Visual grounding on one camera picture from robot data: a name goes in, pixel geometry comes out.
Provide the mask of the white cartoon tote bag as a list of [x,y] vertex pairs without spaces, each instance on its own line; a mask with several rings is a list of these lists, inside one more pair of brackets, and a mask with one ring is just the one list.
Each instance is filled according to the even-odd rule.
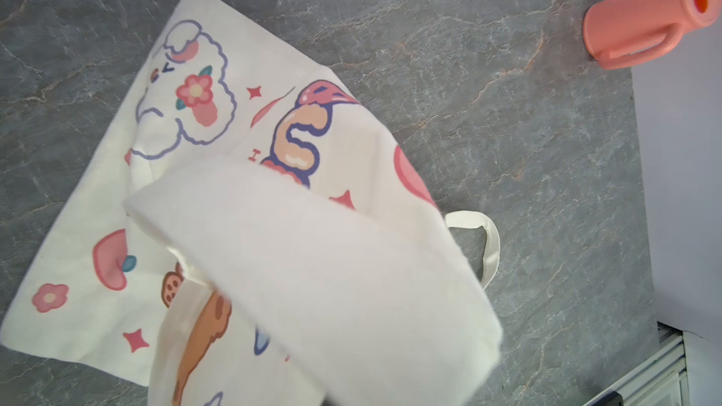
[[331,69],[180,0],[1,342],[151,405],[461,405],[500,359],[499,252]]

